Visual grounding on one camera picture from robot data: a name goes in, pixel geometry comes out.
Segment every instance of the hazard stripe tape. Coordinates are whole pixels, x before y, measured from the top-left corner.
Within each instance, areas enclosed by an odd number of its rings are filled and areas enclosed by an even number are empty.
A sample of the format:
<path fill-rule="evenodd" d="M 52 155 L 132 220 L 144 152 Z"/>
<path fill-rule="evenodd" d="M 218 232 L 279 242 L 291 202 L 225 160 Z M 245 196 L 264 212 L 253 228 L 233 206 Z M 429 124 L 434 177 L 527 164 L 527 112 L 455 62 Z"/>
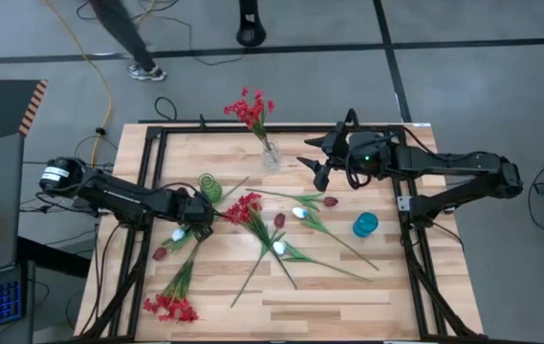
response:
<path fill-rule="evenodd" d="M 23 119 L 21 119 L 21 125 L 19 126 L 19 132 L 24 136 L 27 136 L 30 133 L 30 129 L 33 125 L 33 119 L 35 118 L 35 113 L 38 111 L 40 102 L 44 97 L 46 88 L 49 85 L 49 81 L 40 80 L 40 82 L 35 85 L 35 90 L 33 90 L 32 99 L 30 99 L 30 105 L 27 106 Z"/>

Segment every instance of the yellow cable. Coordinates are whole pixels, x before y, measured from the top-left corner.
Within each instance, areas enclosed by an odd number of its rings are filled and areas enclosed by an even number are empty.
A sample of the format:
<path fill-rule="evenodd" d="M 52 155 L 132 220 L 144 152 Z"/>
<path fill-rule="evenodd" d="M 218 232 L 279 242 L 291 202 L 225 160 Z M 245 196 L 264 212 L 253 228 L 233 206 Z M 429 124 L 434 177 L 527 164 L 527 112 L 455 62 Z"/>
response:
<path fill-rule="evenodd" d="M 148 10 L 146 10 L 146 12 L 144 12 L 140 18 L 138 18 L 138 20 L 136 20 L 136 26 L 138 26 L 140 24 L 140 22 L 144 19 L 144 17 L 146 15 L 148 15 L 148 13 L 150 13 L 154 8 L 155 8 L 155 3 L 157 2 L 157 0 L 153 0 L 151 1 L 150 3 L 150 6 L 148 7 Z"/>
<path fill-rule="evenodd" d="M 106 116 L 103 118 L 103 122 L 101 123 L 101 128 L 105 129 L 106 122 L 110 118 L 110 114 L 112 114 L 112 93 L 110 92 L 110 85 L 108 84 L 108 80 L 106 80 L 106 78 L 101 73 L 101 70 L 98 68 L 98 66 L 95 63 L 93 63 L 93 61 L 91 61 L 89 59 L 89 57 L 87 57 L 87 54 L 84 52 L 84 49 L 82 49 L 82 46 L 80 45 L 80 42 L 78 41 L 78 38 L 76 37 L 76 35 L 72 31 L 72 29 L 70 28 L 68 23 L 65 21 L 65 19 L 63 19 L 61 14 L 59 14 L 57 9 L 53 6 L 53 4 L 51 4 L 51 1 L 50 0 L 45 0 L 45 2 L 47 4 L 47 6 L 49 8 L 51 8 L 51 10 L 53 10 L 54 14 L 56 14 L 57 18 L 59 18 L 59 20 L 61 21 L 61 24 L 63 24 L 63 27 L 66 29 L 66 31 L 74 39 L 74 42 L 76 43 L 76 45 L 78 46 L 78 49 L 80 50 L 80 53 L 82 54 L 82 58 L 84 58 L 85 61 L 89 62 L 89 64 L 91 66 L 93 66 L 93 68 L 96 70 L 96 72 L 98 72 L 99 77 L 101 77 L 101 80 L 103 81 L 103 84 L 106 87 L 106 93 L 108 94 L 108 110 L 106 111 Z M 99 137 L 100 137 L 100 134 L 97 134 L 96 139 L 95 139 L 95 141 L 93 143 L 93 151 L 91 152 L 91 165 L 92 166 L 95 166 L 95 164 L 96 164 L 96 150 L 98 149 Z"/>

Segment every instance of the gray pants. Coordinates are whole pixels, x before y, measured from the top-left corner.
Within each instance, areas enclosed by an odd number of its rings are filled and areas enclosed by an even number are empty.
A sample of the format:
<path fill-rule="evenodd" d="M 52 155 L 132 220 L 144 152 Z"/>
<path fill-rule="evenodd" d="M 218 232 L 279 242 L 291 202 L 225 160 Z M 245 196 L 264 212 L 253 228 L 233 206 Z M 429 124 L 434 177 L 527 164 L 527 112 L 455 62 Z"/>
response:
<path fill-rule="evenodd" d="M 146 71 L 155 68 L 155 62 L 146 50 L 136 25 L 120 0 L 90 0 L 101 25 L 129 52 L 136 63 Z"/>

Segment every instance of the blue cup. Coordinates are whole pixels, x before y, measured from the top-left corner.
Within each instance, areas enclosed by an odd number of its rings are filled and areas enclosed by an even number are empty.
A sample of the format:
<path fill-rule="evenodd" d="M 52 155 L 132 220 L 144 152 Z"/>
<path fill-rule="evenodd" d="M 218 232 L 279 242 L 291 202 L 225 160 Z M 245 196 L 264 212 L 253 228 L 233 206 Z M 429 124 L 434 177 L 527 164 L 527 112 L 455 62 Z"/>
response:
<path fill-rule="evenodd" d="M 365 238 L 378 228 L 378 218 L 376 215 L 364 212 L 359 215 L 355 223 L 352 225 L 352 230 L 360 238 Z"/>

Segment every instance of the desk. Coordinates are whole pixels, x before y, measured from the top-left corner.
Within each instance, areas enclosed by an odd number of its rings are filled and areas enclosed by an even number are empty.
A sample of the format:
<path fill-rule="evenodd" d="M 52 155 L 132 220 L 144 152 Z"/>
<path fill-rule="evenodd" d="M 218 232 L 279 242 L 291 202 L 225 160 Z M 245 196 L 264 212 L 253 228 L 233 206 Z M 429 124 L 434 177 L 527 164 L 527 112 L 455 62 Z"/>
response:
<path fill-rule="evenodd" d="M 176 127 L 195 124 L 165 125 Z M 435 149 L 430 127 L 418 126 L 412 130 L 426 145 Z M 114 168 L 115 176 L 132 183 L 137 181 L 146 131 L 145 124 L 125 125 Z M 170 134 L 164 150 L 161 184 L 176 181 L 196 184 L 199 175 L 210 172 L 227 191 L 244 177 L 250 176 L 246 185 L 217 205 L 220 211 L 226 210 L 244 195 L 246 187 L 292 194 L 313 192 L 312 171 L 295 157 L 323 159 L 319 149 L 303 143 L 304 139 L 319 136 L 314 133 L 270 134 L 271 139 L 280 145 L 282 167 L 277 173 L 267 173 L 260 167 L 261 145 L 252 134 Z M 151 183 L 157 144 L 156 141 L 153 143 L 146 185 Z M 264 220 L 271 222 L 276 213 L 284 212 L 287 215 L 287 223 L 283 228 L 287 235 L 284 239 L 315 259 L 371 278 L 373 283 L 355 281 L 318 266 L 287 263 L 287 269 L 299 286 L 299 290 L 294 290 L 282 269 L 271 256 L 266 256 L 250 280 L 247 291 L 237 305 L 230 309 L 229 304 L 258 258 L 260 244 L 242 227 L 219 222 L 213 225 L 214 234 L 202 244 L 193 270 L 189 299 L 201 319 L 192 324 L 160 323 L 156 316 L 140 307 L 136 340 L 419 338 L 403 248 L 400 245 L 397 205 L 391 181 L 373 181 L 369 186 L 355 191 L 350 189 L 341 172 L 332 174 L 330 179 L 327 195 L 339 198 L 339 204 L 333 208 L 322 208 L 320 219 L 342 240 L 371 259 L 381 271 L 377 272 L 359 261 L 332 239 L 301 226 L 291 215 L 291 208 L 296 204 L 290 199 L 264 195 Z M 419 192 L 425 195 L 445 189 L 444 178 L 439 176 L 420 178 L 416 184 Z M 352 223 L 362 211 L 375 213 L 381 221 L 379 228 L 366 239 L 358 239 L 351 229 Z M 452 216 L 440 215 L 437 222 L 455 232 L 457 230 Z M 98 247 L 105 245 L 115 225 L 114 219 L 102 220 Z M 176 227 L 176 224 L 155 221 L 151 254 L 163 240 L 171 237 Z M 454 239 L 435 228 L 430 228 L 427 234 L 440 292 L 469 327 L 481 332 L 461 247 Z M 125 235 L 126 231 L 120 229 L 108 248 L 101 291 L 101 305 L 104 306 L 117 288 Z M 162 262 L 147 262 L 142 301 L 161 292 L 188 255 L 189 248 L 185 247 L 183 251 Z M 428 328 L 434 333 L 430 302 L 423 293 L 427 305 Z M 76 333 L 80 333 L 84 326 L 95 298 L 96 274 L 95 264 L 92 264 L 76 323 Z M 123 303 L 119 334 L 126 332 L 131 300 L 131 295 L 128 295 Z"/>

